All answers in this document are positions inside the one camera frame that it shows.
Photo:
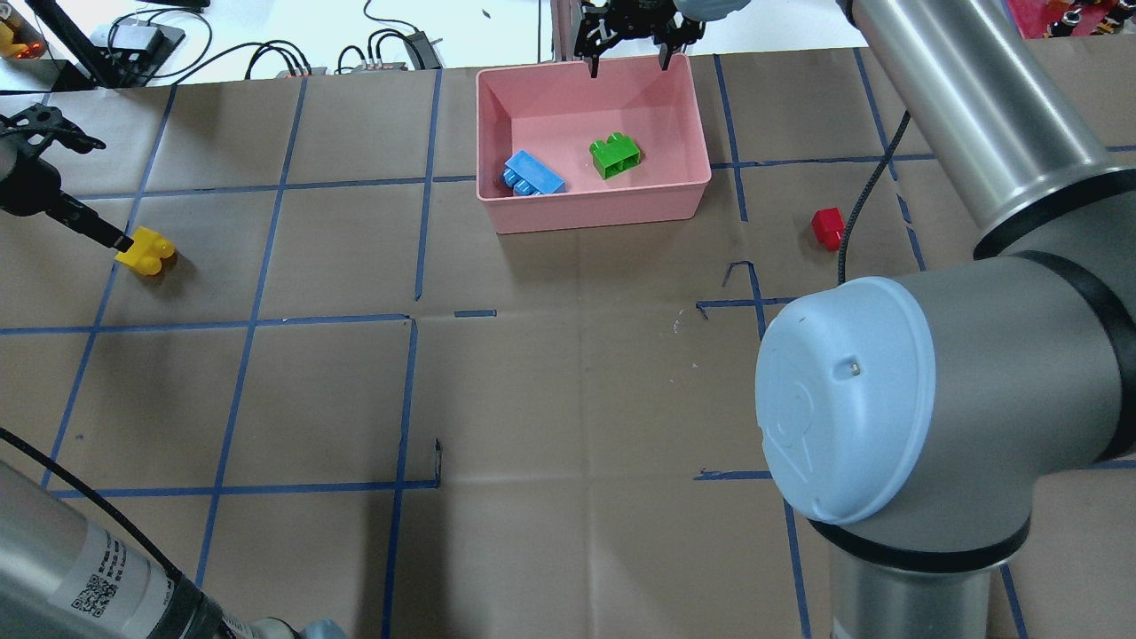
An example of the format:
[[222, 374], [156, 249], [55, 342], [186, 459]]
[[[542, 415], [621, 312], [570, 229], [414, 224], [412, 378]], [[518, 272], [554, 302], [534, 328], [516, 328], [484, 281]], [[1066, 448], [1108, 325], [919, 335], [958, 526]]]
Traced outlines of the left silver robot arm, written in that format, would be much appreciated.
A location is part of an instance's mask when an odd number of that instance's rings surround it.
[[342, 638], [329, 619], [304, 628], [247, 622], [199, 590], [101, 493], [9, 430], [3, 441], [101, 507], [122, 540], [3, 466], [1, 590], [8, 638]]

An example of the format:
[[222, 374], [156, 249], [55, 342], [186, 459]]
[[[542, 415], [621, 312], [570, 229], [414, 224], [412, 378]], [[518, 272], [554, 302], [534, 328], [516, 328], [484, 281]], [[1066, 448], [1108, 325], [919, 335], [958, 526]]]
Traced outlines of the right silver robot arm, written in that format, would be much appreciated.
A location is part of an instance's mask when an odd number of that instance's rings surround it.
[[832, 543], [834, 638], [982, 638], [1039, 478], [1133, 453], [1133, 169], [989, 1], [843, 1], [982, 227], [974, 262], [800, 296], [755, 423]]

